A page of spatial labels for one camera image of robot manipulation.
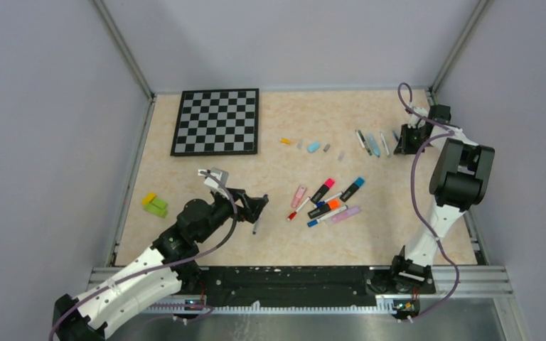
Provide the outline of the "light blue tape cap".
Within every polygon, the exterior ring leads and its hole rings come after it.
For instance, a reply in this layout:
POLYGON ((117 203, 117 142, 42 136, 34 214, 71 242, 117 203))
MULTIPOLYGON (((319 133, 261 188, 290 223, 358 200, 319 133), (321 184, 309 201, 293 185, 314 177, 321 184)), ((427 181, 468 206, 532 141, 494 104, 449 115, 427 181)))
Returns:
POLYGON ((312 144, 308 145, 307 146, 307 151, 309 153, 315 153, 316 151, 318 151, 321 147, 321 144, 319 142, 313 142, 312 144))

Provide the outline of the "light blue correction tape pen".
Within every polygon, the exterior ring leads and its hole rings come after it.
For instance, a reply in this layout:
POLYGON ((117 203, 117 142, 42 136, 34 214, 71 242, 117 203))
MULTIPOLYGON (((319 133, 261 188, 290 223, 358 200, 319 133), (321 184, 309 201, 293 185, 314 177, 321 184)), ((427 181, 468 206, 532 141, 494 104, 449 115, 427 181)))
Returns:
POLYGON ((380 149, 377 144, 377 141, 375 140, 375 137, 372 134, 367 134, 367 140, 370 144, 370 150, 372 151, 373 155, 376 157, 380 157, 380 149))

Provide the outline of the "green gel pen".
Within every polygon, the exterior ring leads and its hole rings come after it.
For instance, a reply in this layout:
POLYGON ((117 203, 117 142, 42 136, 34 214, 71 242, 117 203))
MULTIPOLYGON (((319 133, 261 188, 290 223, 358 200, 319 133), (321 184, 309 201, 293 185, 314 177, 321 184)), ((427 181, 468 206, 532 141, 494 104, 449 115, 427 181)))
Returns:
POLYGON ((367 142, 367 140, 365 139, 363 133, 362 133, 361 131, 359 131, 359 134, 360 134, 360 138, 361 138, 361 140, 362 140, 362 142, 363 142, 364 148, 365 148, 365 150, 368 152, 368 155, 369 155, 369 156, 373 156, 373 152, 371 151, 371 149, 370 149, 370 147, 369 147, 369 145, 368 145, 368 142, 367 142))

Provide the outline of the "grey capped white marker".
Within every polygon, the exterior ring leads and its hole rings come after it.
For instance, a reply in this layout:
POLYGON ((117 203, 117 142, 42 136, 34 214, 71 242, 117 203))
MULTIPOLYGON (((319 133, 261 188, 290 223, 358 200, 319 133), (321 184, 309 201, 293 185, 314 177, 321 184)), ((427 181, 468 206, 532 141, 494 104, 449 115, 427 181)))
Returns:
POLYGON ((383 145, 383 148, 384 148, 384 151, 385 151, 385 155, 389 158, 390 157, 390 149, 388 147, 386 138, 385 138, 382 131, 380 132, 380 140, 382 141, 382 145, 383 145))

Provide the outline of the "yellow capped white pen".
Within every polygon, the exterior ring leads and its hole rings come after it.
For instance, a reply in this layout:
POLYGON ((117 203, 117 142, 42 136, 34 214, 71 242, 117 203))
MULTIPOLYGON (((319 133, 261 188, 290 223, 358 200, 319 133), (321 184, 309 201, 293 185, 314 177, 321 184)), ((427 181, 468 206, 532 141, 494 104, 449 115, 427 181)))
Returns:
POLYGON ((361 135, 361 133, 359 132, 359 130, 355 130, 355 135, 357 136, 358 138, 358 141, 360 143, 360 147, 363 149, 363 150, 366 150, 365 148, 365 142, 363 141, 363 137, 361 135))

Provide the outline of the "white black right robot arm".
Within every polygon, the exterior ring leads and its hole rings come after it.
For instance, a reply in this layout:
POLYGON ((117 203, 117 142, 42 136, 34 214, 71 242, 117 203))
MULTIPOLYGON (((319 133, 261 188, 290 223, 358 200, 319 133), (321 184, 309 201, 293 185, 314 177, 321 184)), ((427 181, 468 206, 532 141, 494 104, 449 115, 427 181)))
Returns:
POLYGON ((430 109, 408 104, 409 122, 402 125, 396 154, 419 158, 427 146, 440 152, 429 182, 432 202, 428 213, 417 212, 421 225, 392 260, 388 282, 398 293, 432 281, 432 264, 441 242, 455 221, 486 194, 496 151, 469 139, 450 123, 450 108, 430 109))

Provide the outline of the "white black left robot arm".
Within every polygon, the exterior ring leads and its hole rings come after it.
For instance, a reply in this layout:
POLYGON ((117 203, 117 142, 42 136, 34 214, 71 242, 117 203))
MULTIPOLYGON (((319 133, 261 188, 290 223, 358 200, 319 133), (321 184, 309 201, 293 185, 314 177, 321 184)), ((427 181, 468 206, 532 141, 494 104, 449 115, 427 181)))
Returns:
POLYGON ((221 248, 238 223, 254 224, 269 202, 231 188, 231 196, 213 194, 213 202, 187 202, 176 222, 165 229, 135 260, 94 288, 77 296, 65 294, 54 305, 49 340, 106 340, 127 321, 157 301, 194 292, 200 282, 196 259, 206 256, 199 244, 228 220, 231 228, 216 245, 221 248))

